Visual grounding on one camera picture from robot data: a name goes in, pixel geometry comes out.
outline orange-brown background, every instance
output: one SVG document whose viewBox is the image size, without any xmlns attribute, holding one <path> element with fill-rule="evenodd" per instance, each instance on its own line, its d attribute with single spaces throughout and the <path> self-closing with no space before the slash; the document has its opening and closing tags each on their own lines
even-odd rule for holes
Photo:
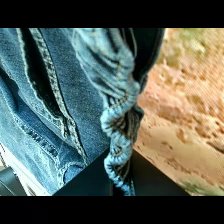
<svg viewBox="0 0 224 224">
<path fill-rule="evenodd" d="M 135 149 L 192 195 L 224 195 L 224 29 L 167 29 Z"/>
</svg>

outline textured surface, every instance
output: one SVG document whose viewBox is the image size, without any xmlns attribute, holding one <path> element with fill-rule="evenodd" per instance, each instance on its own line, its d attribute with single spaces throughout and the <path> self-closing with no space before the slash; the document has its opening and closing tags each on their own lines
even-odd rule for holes
<svg viewBox="0 0 224 224">
<path fill-rule="evenodd" d="M 168 29 L 135 149 L 192 195 L 224 195 L 224 29 Z"/>
</svg>

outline blue denim jeans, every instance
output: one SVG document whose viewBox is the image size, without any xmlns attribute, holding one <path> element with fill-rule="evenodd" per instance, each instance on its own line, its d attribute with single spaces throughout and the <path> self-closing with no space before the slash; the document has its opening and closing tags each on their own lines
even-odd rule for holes
<svg viewBox="0 0 224 224">
<path fill-rule="evenodd" d="M 126 195 L 164 29 L 1 28 L 0 142 L 53 194 L 105 150 Z"/>
</svg>

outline wrinkled denim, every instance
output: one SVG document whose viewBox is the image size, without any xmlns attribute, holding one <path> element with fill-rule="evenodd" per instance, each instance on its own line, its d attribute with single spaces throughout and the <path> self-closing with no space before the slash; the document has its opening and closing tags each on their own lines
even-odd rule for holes
<svg viewBox="0 0 224 224">
<path fill-rule="evenodd" d="M 136 70 L 135 36 L 133 48 L 117 28 L 0 29 L 0 142 L 50 194 L 110 149 L 109 178 L 134 195 L 126 177 L 143 117 L 137 97 L 163 32 Z"/>
</svg>

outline dirt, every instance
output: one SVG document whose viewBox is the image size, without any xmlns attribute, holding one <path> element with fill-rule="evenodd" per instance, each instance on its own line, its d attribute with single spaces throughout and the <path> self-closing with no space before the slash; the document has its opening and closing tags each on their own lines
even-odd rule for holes
<svg viewBox="0 0 224 224">
<path fill-rule="evenodd" d="M 135 149 L 192 195 L 224 195 L 224 29 L 168 29 Z"/>
</svg>

